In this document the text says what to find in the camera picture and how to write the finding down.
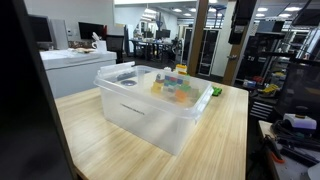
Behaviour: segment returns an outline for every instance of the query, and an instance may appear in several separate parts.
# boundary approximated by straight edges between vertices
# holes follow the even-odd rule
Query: green object
[[[216,87],[212,86],[212,89],[213,89],[212,96],[219,96],[222,92],[221,88],[216,88]]]

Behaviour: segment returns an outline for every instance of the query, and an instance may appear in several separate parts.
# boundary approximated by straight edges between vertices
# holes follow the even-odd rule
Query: wooden tabletop
[[[248,92],[213,83],[201,120],[173,156],[104,118],[100,89],[56,99],[73,162],[84,179],[245,179]]]

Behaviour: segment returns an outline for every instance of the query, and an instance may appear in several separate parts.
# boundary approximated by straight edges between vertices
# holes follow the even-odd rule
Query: clear plastic bin
[[[119,127],[178,155],[197,125],[213,89],[210,81],[147,66],[101,67],[104,116]]]

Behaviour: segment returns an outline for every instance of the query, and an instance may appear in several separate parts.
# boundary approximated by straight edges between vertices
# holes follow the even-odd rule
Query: storage cabinet
[[[186,28],[184,32],[184,49],[182,62],[188,64],[188,55],[190,50],[192,28]],[[203,36],[201,41],[200,53],[197,64],[197,73],[201,75],[210,76],[213,65],[214,55],[216,51],[216,44],[219,35],[219,30],[203,29]]]

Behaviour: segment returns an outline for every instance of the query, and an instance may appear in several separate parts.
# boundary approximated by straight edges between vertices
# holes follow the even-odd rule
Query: office floor
[[[146,61],[143,58],[134,58],[124,56],[124,62],[134,61],[135,65],[145,65],[153,68],[163,69],[165,67],[175,68],[175,63],[169,59],[163,59],[163,61]],[[196,75],[200,79],[209,80],[212,82],[221,83],[222,77],[218,76],[201,76]],[[259,127],[258,120],[252,117],[248,117],[248,132],[247,132],[247,170],[251,167],[253,160],[259,159],[250,174],[247,176],[247,180],[272,180],[271,173],[267,167],[267,163],[264,162],[264,158],[261,154],[255,153],[260,149],[259,143]]]

